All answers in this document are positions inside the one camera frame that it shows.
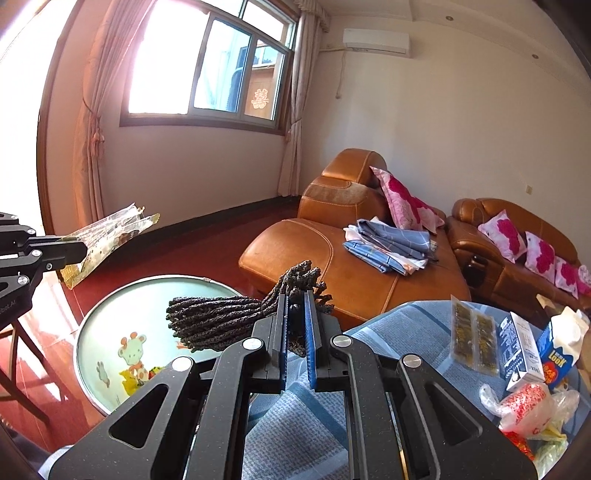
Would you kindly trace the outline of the torn printed paper wrapper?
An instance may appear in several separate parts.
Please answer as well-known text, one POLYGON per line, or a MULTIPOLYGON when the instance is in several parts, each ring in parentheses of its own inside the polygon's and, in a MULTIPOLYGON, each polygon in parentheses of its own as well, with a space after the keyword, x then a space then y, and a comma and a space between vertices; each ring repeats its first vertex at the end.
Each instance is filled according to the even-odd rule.
POLYGON ((63 237, 81 241, 87 247, 83 260, 60 270, 64 285, 73 290, 116 249, 158 223, 159 213, 145 216, 143 212, 143 207, 131 204, 63 237))

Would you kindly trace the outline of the red orange snack wrapper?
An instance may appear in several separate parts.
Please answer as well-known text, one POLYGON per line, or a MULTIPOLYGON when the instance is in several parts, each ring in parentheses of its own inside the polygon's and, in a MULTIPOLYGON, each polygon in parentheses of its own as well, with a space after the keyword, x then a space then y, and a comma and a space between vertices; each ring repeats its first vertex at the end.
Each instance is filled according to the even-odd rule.
POLYGON ((520 436, 519 434, 517 434, 516 432, 511 432, 511 431, 503 431, 503 434, 505 435, 505 437, 511 441, 511 443, 516 446, 521 453, 523 453, 528 459, 530 459, 531 461, 534 460, 534 454, 527 442, 527 440, 520 436))

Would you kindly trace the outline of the clear bag red white print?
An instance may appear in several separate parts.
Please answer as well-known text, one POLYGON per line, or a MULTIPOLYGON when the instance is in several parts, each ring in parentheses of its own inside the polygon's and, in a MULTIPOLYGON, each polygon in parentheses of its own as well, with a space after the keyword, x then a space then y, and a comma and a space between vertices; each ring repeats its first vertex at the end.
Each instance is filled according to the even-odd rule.
POLYGON ((576 390, 552 394, 545 383, 527 383, 499 400, 492 387, 479 390, 481 403, 499 418, 499 429, 524 439, 558 441, 566 437, 563 426, 574 416, 580 402, 576 390))

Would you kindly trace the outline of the yellow plastic bag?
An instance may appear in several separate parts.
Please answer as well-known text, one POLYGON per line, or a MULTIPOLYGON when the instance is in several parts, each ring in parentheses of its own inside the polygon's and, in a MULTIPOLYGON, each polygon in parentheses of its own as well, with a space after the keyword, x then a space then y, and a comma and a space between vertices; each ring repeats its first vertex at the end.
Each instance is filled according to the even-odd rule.
POLYGON ((122 378, 122 387, 127 396, 133 395, 150 379, 162 370, 161 367, 153 367, 150 370, 141 368, 139 371, 131 372, 124 370, 119 373, 122 378))

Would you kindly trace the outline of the pale yellow plastic wrapper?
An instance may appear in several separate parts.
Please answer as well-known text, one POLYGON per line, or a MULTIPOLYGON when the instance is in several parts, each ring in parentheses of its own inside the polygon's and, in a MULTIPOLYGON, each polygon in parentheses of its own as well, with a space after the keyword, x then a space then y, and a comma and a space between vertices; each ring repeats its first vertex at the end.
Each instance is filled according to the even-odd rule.
POLYGON ((547 426, 533 441, 537 445, 533 463, 538 478, 543 479, 564 455, 569 443, 567 436, 554 426, 547 426))

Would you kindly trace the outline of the blue plaid tablecloth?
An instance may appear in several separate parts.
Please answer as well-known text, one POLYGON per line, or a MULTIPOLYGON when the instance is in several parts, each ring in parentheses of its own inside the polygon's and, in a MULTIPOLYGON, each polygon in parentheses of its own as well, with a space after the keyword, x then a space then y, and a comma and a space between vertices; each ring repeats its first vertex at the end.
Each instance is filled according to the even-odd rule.
POLYGON ((449 302, 403 304, 349 331, 345 388, 290 359, 287 390, 252 407, 245 479, 533 479, 480 404, 487 377, 450 357, 449 302))

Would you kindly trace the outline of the white blue milk box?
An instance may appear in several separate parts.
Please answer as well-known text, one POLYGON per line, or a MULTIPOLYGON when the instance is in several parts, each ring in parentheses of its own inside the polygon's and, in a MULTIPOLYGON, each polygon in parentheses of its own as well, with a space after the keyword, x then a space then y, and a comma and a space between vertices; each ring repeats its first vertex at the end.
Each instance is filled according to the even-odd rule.
POLYGON ((530 324, 511 312, 498 330, 499 367, 506 390, 514 392, 528 383, 544 383, 545 376, 530 324))

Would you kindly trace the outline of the brown leather three-seat sofa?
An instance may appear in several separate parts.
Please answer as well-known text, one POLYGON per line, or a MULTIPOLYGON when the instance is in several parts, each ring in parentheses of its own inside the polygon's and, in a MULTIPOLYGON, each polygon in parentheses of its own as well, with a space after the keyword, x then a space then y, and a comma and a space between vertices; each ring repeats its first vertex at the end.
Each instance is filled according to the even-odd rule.
POLYGON ((537 326, 545 326, 546 314, 538 301, 544 296, 556 304, 590 312, 590 297, 576 299, 525 267, 527 252, 515 264, 502 257, 497 247, 477 227, 505 210, 522 235, 526 247, 529 231, 547 241, 561 257, 578 269, 581 263, 573 243, 554 226, 525 208, 496 198, 460 199, 447 219, 452 250, 473 298, 513 311, 537 326))

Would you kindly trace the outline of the folded blue plaid bedding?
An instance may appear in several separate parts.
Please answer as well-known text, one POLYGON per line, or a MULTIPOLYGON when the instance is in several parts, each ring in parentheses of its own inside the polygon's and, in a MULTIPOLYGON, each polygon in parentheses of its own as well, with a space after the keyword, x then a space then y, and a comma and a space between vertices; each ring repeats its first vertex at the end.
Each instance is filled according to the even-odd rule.
POLYGON ((428 231, 399 229, 374 217, 359 219, 344 232, 346 251, 381 273, 408 276, 439 261, 438 243, 428 231))

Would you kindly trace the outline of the pink floral pillow on chaise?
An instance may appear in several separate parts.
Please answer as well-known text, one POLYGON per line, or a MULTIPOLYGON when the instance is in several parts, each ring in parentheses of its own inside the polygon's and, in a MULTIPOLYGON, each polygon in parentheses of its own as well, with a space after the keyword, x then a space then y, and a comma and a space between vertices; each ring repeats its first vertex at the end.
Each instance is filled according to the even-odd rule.
POLYGON ((433 207, 413 196, 389 171, 378 167, 370 169, 380 183, 397 228, 416 231, 426 229, 436 234, 437 230, 445 225, 433 207))

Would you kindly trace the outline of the brown leather chaise sofa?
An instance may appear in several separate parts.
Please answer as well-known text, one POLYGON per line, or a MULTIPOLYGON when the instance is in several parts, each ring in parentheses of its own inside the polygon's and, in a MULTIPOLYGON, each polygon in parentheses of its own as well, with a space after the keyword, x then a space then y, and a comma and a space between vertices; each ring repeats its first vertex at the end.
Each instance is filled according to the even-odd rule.
POLYGON ((356 327, 394 307, 417 300, 471 298, 447 234, 440 229, 436 261, 411 275, 381 273, 346 251, 345 229, 358 219, 392 221, 373 174, 387 167, 375 151, 342 150, 301 195, 297 216, 266 228, 238 265, 250 284, 269 293, 284 272, 303 262, 322 271, 342 329, 356 327))

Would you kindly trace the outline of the pink left curtain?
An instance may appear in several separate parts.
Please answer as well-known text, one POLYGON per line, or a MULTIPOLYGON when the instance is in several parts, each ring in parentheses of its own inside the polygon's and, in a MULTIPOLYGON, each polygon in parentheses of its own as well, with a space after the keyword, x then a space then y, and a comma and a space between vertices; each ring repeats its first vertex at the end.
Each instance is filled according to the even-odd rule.
POLYGON ((72 181, 79 227, 105 216, 100 173, 105 156, 103 116, 119 71, 153 5, 145 0, 111 1, 94 36, 73 139, 72 181))

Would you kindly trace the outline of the large framed window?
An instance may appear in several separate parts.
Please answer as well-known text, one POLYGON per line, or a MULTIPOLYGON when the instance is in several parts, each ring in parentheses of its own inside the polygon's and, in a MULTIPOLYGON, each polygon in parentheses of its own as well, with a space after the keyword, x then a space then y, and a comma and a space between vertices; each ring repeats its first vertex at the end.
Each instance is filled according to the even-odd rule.
POLYGON ((297 13, 284 1, 157 1, 134 42, 123 126, 283 131, 297 13))

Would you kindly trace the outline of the beige right curtain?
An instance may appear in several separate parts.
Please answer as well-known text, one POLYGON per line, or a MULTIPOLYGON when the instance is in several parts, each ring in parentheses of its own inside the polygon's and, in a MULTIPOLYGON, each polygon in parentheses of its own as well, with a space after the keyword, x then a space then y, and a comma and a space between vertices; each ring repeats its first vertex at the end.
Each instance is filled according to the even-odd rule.
POLYGON ((301 178, 301 130, 304 107, 311 86, 315 60, 322 40, 321 20, 311 12, 302 12, 298 21, 295 41, 294 65, 290 85, 290 128, 287 129, 286 148, 280 166, 277 194, 281 197, 296 196, 300 192, 301 178))

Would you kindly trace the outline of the white wall air conditioner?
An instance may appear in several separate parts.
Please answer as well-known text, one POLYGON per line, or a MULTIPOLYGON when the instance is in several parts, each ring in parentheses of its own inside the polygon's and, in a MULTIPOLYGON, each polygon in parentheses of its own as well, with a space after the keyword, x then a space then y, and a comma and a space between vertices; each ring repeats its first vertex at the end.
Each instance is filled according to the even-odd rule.
POLYGON ((408 33, 346 28, 342 32, 342 44, 354 51, 411 56, 411 38, 408 33))

